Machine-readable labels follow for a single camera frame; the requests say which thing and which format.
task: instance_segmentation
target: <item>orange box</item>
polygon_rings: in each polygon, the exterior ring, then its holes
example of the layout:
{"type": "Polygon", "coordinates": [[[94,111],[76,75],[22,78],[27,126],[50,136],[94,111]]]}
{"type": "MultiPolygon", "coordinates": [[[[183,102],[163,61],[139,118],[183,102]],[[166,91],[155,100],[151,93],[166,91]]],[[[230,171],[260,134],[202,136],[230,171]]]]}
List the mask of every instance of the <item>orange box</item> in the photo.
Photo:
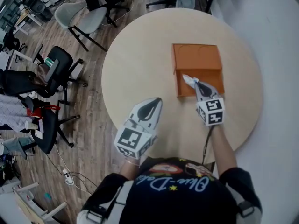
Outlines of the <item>orange box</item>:
{"type": "Polygon", "coordinates": [[[195,90],[185,83],[183,74],[196,77],[214,86],[219,94],[224,94],[222,64],[217,46],[172,44],[171,56],[178,97],[196,96],[195,90]]]}

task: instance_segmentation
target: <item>desk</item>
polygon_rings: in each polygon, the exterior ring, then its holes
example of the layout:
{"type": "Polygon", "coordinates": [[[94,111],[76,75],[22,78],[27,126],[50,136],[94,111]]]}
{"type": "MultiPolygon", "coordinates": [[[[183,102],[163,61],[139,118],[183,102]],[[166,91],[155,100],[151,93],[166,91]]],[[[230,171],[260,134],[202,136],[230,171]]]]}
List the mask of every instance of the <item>desk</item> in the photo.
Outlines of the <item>desk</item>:
{"type": "MultiPolygon", "coordinates": [[[[195,111],[196,98],[179,100],[171,65],[172,43],[217,45],[223,66],[224,132],[234,150],[252,132],[263,104],[259,67],[231,27],[204,12],[168,8],[126,26],[111,44],[102,70],[102,92],[116,127],[144,99],[161,97],[158,139],[152,157],[179,156],[202,162],[208,128],[195,111]]],[[[206,162],[214,161],[208,145],[206,162]]]]}

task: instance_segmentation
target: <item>wooden floor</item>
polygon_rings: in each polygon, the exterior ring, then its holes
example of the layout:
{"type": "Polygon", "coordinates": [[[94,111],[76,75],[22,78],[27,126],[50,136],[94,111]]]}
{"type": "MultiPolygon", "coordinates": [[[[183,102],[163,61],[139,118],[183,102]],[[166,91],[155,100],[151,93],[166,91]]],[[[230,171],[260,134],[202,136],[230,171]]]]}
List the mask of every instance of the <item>wooden floor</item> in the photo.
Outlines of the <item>wooden floor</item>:
{"type": "MultiPolygon", "coordinates": [[[[112,25],[101,26],[100,30],[91,37],[108,49],[115,37],[130,22],[147,12],[164,8],[163,5],[155,5],[147,10],[145,4],[153,1],[155,0],[134,0],[132,11],[116,22],[117,28],[114,28],[112,25]]],[[[197,0],[197,7],[200,8],[199,1],[200,5],[204,7],[205,0],[197,0]]],[[[132,0],[126,0],[123,5],[132,7],[132,0]]],[[[86,10],[80,12],[74,22],[76,23],[82,14],[86,12],[86,10]]],[[[124,14],[124,10],[116,11],[114,19],[124,14]]],[[[61,105],[62,110],[60,111],[61,118],[77,114],[81,116],[80,119],[70,122],[63,127],[65,135],[75,146],[70,149],[58,135],[57,148],[71,171],[80,172],[96,185],[99,185],[106,175],[118,172],[119,166],[123,162],[123,157],[116,152],[112,145],[116,128],[106,111],[101,91],[101,72],[106,54],[88,40],[83,39],[83,42],[89,49],[89,52],[85,52],[75,38],[67,30],[62,29],[55,20],[49,21],[41,27],[32,23],[26,25],[24,29],[29,31],[29,35],[18,32],[16,37],[21,42],[27,44],[28,48],[24,52],[26,55],[31,56],[37,46],[43,44],[42,52],[44,54],[48,54],[53,46],[59,46],[65,49],[73,57],[74,61],[79,58],[84,60],[81,78],[88,81],[89,85],[88,87],[82,87],[70,84],[68,99],[71,105],[66,108],[64,105],[61,105]]],[[[14,64],[12,69],[35,71],[36,66],[24,61],[14,64]]],[[[63,94],[60,92],[49,100],[52,104],[56,104],[57,99],[62,97],[63,94]]],[[[4,139],[7,139],[24,136],[24,134],[3,131],[2,136],[4,139]]],[[[35,156],[29,156],[27,160],[17,157],[17,164],[22,174],[22,184],[26,186],[33,182],[39,182],[39,187],[33,189],[33,193],[37,203],[47,210],[52,210],[61,202],[66,201],[68,203],[67,208],[59,212],[56,217],[66,224],[76,223],[76,216],[89,194],[74,186],[68,186],[65,183],[65,178],[54,168],[48,157],[37,147],[35,150],[35,156]]],[[[49,158],[62,172],[65,165],[55,147],[49,154],[49,158]]],[[[96,187],[93,184],[81,175],[77,176],[80,176],[87,189],[78,178],[74,177],[75,184],[78,187],[84,191],[94,192],[96,187]]]]}

